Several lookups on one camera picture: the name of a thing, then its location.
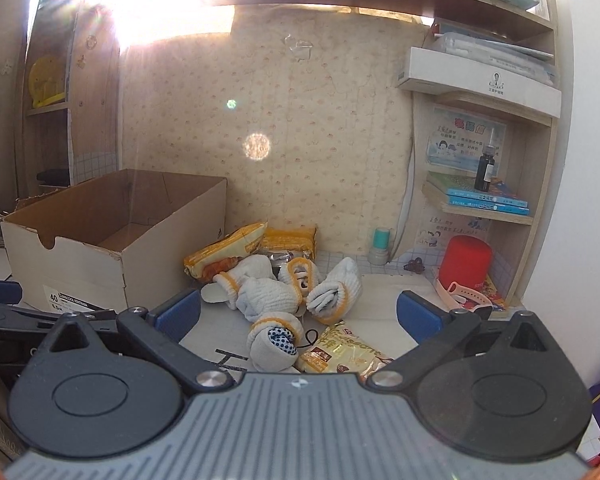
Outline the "croissant snack bag front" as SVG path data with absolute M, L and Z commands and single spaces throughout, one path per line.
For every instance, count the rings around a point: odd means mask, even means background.
M 354 373 L 366 380 L 392 359 L 353 333 L 343 322 L 328 326 L 302 352 L 294 367 L 306 374 Z

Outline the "croissant snack bag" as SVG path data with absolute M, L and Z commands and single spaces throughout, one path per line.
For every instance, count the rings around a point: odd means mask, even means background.
M 366 380 L 392 359 L 353 333 L 343 322 L 328 326 L 302 352 L 294 367 L 306 374 L 354 373 Z
M 267 228 L 266 222 L 251 223 L 222 240 L 197 250 L 184 259 L 185 273 L 199 283 L 210 283 L 216 274 L 234 269 L 242 259 L 252 255 L 258 249 Z

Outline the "white glove roll front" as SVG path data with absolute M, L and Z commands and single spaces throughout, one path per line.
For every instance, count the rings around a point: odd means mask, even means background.
M 286 312 L 265 313 L 251 325 L 247 349 L 252 366 L 263 373 L 280 373 L 294 366 L 304 328 Z

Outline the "white glove roll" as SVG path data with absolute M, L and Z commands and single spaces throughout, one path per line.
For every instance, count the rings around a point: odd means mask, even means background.
M 344 257 L 306 297 L 306 310 L 318 322 L 332 325 L 342 320 L 362 294 L 362 278 L 358 265 Z
M 252 366 L 263 373 L 280 373 L 294 366 L 304 328 L 286 312 L 265 313 L 251 325 L 247 349 Z
M 240 260 L 233 269 L 215 274 L 213 283 L 226 293 L 230 310 L 238 310 L 249 322 L 270 313 L 297 315 L 302 304 L 301 292 L 279 281 L 264 255 Z
M 308 258 L 297 257 L 285 262 L 278 272 L 279 281 L 291 286 L 306 301 L 309 293 L 323 281 L 315 263 Z

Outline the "pink smart watch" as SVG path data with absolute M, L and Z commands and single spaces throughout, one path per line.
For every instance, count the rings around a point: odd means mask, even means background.
M 434 289 L 449 311 L 462 309 L 477 312 L 483 309 L 489 311 L 493 309 L 492 301 L 486 295 L 457 282 L 452 282 L 448 287 L 444 287 L 439 280 L 435 280 Z

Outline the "brown hair claw clip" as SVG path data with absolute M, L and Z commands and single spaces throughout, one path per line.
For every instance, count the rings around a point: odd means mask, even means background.
M 407 263 L 404 264 L 403 270 L 406 272 L 411 272 L 420 275 L 425 273 L 426 268 L 424 262 L 422 261 L 422 258 L 416 257 L 411 258 L 411 260 L 408 260 Z

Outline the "red cylindrical speaker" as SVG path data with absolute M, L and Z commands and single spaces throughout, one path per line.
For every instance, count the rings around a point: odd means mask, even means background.
M 483 240 L 457 235 L 446 245 L 438 280 L 444 288 L 453 283 L 478 290 L 486 280 L 493 257 L 492 248 Z

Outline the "croissant snack bag back left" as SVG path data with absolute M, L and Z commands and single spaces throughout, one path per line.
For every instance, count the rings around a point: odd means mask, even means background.
M 267 228 L 266 222 L 251 223 L 222 240 L 197 250 L 184 259 L 185 273 L 199 283 L 210 283 L 216 274 L 234 269 L 242 259 L 252 255 L 258 249 Z

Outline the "teal capped stamp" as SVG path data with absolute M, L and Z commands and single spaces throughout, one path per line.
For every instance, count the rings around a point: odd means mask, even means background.
M 372 246 L 367 254 L 367 259 L 372 266 L 384 266 L 390 257 L 389 250 L 390 230 L 376 228 L 374 231 Z

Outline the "white glove roll left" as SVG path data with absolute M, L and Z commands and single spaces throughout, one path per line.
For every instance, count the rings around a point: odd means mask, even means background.
M 249 322 L 270 313 L 297 315 L 302 304 L 301 292 L 279 281 L 264 255 L 240 260 L 233 269 L 215 274 L 213 283 L 226 293 L 230 310 L 238 310 Z

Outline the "white glove roll right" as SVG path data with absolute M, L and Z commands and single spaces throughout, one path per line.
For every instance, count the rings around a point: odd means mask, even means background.
M 306 310 L 318 322 L 332 325 L 342 320 L 362 294 L 362 278 L 358 265 L 344 257 L 306 297 Z

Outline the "orange snack bag back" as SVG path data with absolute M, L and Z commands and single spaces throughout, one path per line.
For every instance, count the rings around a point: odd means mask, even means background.
M 316 234 L 316 226 L 289 230 L 267 228 L 259 248 L 266 252 L 298 252 L 304 258 L 314 259 Z

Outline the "dark dropper bottle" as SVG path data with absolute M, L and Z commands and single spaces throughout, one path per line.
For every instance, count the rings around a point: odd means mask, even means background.
M 480 192 L 488 192 L 495 166 L 495 130 L 492 129 L 488 143 L 483 147 L 482 155 L 478 161 L 477 173 L 474 181 L 474 189 Z

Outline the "yellow plastic spool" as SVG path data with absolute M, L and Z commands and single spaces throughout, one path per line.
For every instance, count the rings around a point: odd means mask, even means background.
M 66 98 L 64 64 L 53 55 L 38 58 L 31 66 L 28 88 L 34 110 L 63 101 Z

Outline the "white flat box on shelf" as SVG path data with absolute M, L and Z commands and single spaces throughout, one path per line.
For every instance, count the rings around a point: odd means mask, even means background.
M 468 92 L 551 118 L 559 118 L 562 112 L 562 92 L 547 84 L 470 58 L 418 47 L 411 47 L 405 55 L 396 86 L 435 96 Z

